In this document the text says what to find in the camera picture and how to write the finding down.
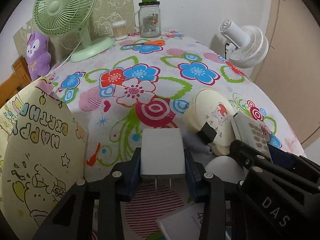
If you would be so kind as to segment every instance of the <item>black square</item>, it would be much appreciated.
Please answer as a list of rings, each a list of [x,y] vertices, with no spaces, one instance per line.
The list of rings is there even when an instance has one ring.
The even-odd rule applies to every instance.
[[[197,132],[197,135],[204,144],[209,144],[213,142],[217,132],[207,122],[205,122],[201,130]]]

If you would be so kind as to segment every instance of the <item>green fan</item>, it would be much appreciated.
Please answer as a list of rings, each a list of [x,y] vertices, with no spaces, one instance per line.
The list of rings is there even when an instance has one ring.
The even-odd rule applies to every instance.
[[[88,18],[96,0],[36,0],[33,18],[38,29],[48,35],[57,36],[70,31],[79,31],[81,45],[71,55],[77,62],[110,48],[114,41],[108,37],[90,39]]]

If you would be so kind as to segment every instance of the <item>jar handle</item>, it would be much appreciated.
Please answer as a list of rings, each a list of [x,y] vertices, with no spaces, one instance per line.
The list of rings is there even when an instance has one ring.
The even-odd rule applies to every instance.
[[[137,15],[137,14],[138,14],[138,12],[135,12],[135,13],[133,14],[133,17],[132,17],[133,26],[136,28],[136,32],[138,32],[137,28],[140,29],[140,27],[138,27],[138,26],[136,25],[136,15]]]

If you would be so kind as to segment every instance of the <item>cotton swab container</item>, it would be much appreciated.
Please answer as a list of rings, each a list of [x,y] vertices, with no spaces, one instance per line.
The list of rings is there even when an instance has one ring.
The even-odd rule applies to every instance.
[[[127,21],[122,20],[112,24],[113,35],[116,41],[124,40],[128,37]]]

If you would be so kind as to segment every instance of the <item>fan center hub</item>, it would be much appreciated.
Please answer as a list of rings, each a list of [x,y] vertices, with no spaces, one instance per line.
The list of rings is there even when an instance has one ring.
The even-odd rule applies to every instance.
[[[58,1],[53,1],[48,6],[48,11],[50,13],[56,13],[60,9],[60,3]]]

